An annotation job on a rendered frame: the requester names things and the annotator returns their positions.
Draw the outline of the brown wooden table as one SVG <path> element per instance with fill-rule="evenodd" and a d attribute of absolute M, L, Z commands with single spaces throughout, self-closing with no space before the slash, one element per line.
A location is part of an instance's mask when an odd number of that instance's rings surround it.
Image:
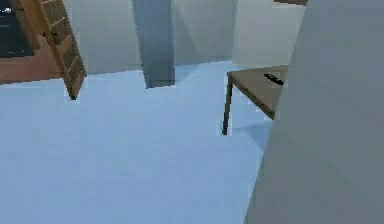
<path fill-rule="evenodd" d="M 264 77 L 264 74 L 273 74 L 285 83 L 287 71 L 287 65 L 278 65 L 228 72 L 222 134 L 226 135 L 228 133 L 233 87 L 243 93 L 270 119 L 274 119 L 284 85 L 281 86 L 268 80 Z"/>

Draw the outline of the black remote control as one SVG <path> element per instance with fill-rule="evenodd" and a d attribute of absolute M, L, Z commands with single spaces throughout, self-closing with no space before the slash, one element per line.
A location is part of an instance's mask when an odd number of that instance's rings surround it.
<path fill-rule="evenodd" d="M 268 80 L 278 84 L 278 85 L 284 85 L 284 82 L 282 80 L 280 80 L 279 78 L 277 78 L 276 76 L 274 76 L 273 74 L 269 74 L 269 73 L 265 73 L 264 74 L 264 77 L 266 77 Z"/>

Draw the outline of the brown wooden room door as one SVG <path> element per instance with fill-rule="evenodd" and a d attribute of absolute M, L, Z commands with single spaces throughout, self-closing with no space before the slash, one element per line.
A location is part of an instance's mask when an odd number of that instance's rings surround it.
<path fill-rule="evenodd" d="M 47 40 L 71 100 L 78 98 L 86 69 L 63 0 L 36 0 Z"/>

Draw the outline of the dark cabinet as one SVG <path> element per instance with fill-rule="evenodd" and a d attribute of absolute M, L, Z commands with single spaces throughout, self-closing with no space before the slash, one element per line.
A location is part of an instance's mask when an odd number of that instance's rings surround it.
<path fill-rule="evenodd" d="M 25 9 L 16 0 L 0 0 L 0 58 L 33 56 L 34 50 L 23 29 Z"/>

